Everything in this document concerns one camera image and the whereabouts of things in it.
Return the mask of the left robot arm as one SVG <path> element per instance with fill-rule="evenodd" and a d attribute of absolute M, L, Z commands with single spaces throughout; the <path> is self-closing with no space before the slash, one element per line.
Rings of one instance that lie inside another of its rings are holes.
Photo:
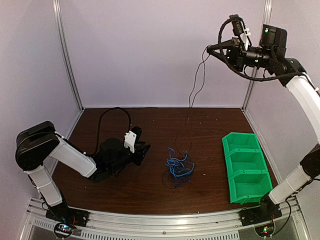
<path fill-rule="evenodd" d="M 61 222 L 67 222 L 72 218 L 72 211 L 63 204 L 63 195 L 45 162 L 58 161 L 99 183 L 117 176 L 131 163 L 142 164 L 151 146 L 140 140 L 141 133 L 142 129 L 135 126 L 124 134 L 122 140 L 108 138 L 100 144 L 97 153 L 89 155 L 61 136 L 52 122 L 44 121 L 17 135 L 15 160 L 46 203 L 53 207 L 53 215 Z"/>

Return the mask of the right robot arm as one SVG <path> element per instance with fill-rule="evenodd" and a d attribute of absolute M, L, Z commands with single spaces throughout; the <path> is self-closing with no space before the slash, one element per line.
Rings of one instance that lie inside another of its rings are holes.
<path fill-rule="evenodd" d="M 313 81 L 293 50 L 285 29 L 263 25 L 254 44 L 241 21 L 223 24 L 231 31 L 205 50 L 238 78 L 256 83 L 249 118 L 257 130 L 278 184 L 261 200 L 259 220 L 320 176 L 320 82 Z"/>

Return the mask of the green three-compartment bin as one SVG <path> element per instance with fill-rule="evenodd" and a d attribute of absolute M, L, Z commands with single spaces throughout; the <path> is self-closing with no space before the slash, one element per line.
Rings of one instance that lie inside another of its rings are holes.
<path fill-rule="evenodd" d="M 222 146 L 230 203 L 259 203 L 273 184 L 257 136 L 231 132 L 222 138 Z"/>

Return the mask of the front aluminium rail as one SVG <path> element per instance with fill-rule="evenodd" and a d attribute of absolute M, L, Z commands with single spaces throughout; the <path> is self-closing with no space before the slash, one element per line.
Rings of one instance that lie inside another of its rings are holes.
<path fill-rule="evenodd" d="M 272 237 L 261 237 L 259 227 L 266 221 L 244 226 L 241 209 L 178 215 L 121 214 L 85 210 L 85 227 L 77 226 L 66 240 L 310 240 L 306 222 L 296 198 L 288 200 L 291 215 L 282 230 Z M 31 198 L 18 240 L 59 240 L 53 233 L 56 221 L 46 218 L 45 205 Z"/>

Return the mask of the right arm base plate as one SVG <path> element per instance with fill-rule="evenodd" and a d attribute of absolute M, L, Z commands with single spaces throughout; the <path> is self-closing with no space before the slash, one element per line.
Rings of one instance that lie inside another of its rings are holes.
<path fill-rule="evenodd" d="M 253 208 L 243 208 L 238 214 L 242 226 L 254 225 L 255 233 L 262 238 L 273 236 L 276 232 L 275 219 L 282 216 L 279 204 L 267 203 Z"/>

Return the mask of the left aluminium corner post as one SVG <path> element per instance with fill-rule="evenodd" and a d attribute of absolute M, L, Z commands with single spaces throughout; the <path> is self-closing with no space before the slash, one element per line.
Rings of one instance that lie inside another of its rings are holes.
<path fill-rule="evenodd" d="M 71 63 L 71 59 L 70 59 L 70 55 L 69 55 L 69 51 L 68 51 L 68 45 L 67 45 L 64 24 L 63 24 L 63 17 L 62 17 L 62 12 L 61 12 L 61 3 L 59 0 L 53 0 L 52 5 L 53 5 L 53 13 L 54 13 L 54 17 L 55 17 L 62 58 L 63 58 L 63 62 L 64 62 L 65 69 L 66 69 L 66 74 L 68 77 L 68 81 L 69 81 L 71 91 L 72 91 L 75 103 L 77 105 L 77 108 L 80 112 L 82 112 L 84 110 L 84 107 L 83 107 L 80 93 L 79 93 L 79 90 L 78 90 L 78 87 L 76 84 L 76 80 L 75 80 L 75 76 L 74 76 L 74 72 L 73 72 L 73 68 L 72 68 L 72 63 Z"/>

